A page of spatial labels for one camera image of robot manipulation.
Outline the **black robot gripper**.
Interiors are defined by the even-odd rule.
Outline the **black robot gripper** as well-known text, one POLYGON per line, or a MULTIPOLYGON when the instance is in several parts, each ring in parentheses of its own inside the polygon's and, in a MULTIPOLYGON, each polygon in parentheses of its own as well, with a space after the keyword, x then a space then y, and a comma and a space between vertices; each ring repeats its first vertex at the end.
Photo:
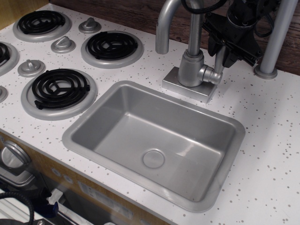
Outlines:
POLYGON ((230 68, 236 61, 243 60, 253 66, 262 56, 254 38, 253 27, 237 26, 229 17, 209 12, 202 27, 209 33, 208 53, 212 57, 223 45, 226 47, 222 65, 230 68))

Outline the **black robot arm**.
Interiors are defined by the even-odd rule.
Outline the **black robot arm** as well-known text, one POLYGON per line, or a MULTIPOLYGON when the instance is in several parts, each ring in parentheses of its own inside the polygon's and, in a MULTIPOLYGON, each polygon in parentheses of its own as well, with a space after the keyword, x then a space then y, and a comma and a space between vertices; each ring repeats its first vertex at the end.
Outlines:
POLYGON ((209 32, 209 55, 214 56, 225 47, 223 67, 229 68, 238 60, 253 66, 262 57, 262 50, 254 37, 256 24, 266 17, 273 29, 270 12, 275 11, 279 4, 279 0, 235 0, 226 16, 207 13, 202 27, 209 32))

